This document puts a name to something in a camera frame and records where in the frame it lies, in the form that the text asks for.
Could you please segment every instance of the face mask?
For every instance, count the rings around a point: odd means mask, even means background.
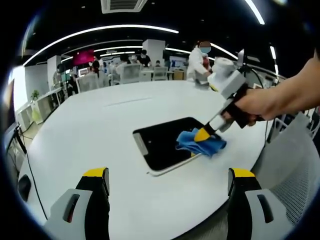
[[[207,53],[209,53],[211,51],[211,47],[210,46],[200,47],[200,50],[204,54],[207,54]]]

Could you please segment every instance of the black phone screen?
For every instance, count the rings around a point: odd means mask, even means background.
[[[203,126],[196,119],[186,117],[135,130],[133,135],[139,134],[140,141],[143,141],[144,150],[140,150],[149,167],[161,171],[191,157],[188,150],[176,150],[177,138],[182,131],[191,132]]]

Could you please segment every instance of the blue cloth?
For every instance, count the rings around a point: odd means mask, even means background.
[[[189,150],[194,154],[204,154],[211,158],[213,154],[216,154],[227,145],[225,140],[217,139],[214,136],[211,136],[205,141],[195,142],[194,139],[197,132],[197,128],[194,128],[192,132],[181,132],[176,139],[178,145],[175,148],[177,150]]]

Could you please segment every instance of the smartphone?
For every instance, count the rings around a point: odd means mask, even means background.
[[[135,130],[133,137],[150,168],[150,174],[162,175],[195,156],[188,150],[176,150],[177,138],[182,131],[191,132],[204,125],[186,117]]]

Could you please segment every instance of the black ceiling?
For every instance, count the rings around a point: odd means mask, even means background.
[[[287,2],[279,5],[275,1]],[[265,25],[260,25],[245,0],[148,0],[138,13],[102,14],[100,0],[55,0],[41,11],[30,34],[26,49],[40,50],[46,45],[82,30],[118,25],[140,24],[179,31],[179,34],[143,28],[98,30],[66,39],[50,47],[30,61],[29,65],[46,61],[82,46],[114,40],[165,40],[170,48],[191,51],[195,40],[207,38],[212,43],[235,54],[245,48],[249,56],[260,59],[255,65],[274,71],[270,52],[273,45],[277,53],[279,74],[296,74],[312,56],[313,30],[306,14],[306,1],[253,0]],[[134,45],[133,42],[105,43],[94,49]],[[215,48],[210,57],[228,57]],[[20,58],[25,62],[30,56]]]

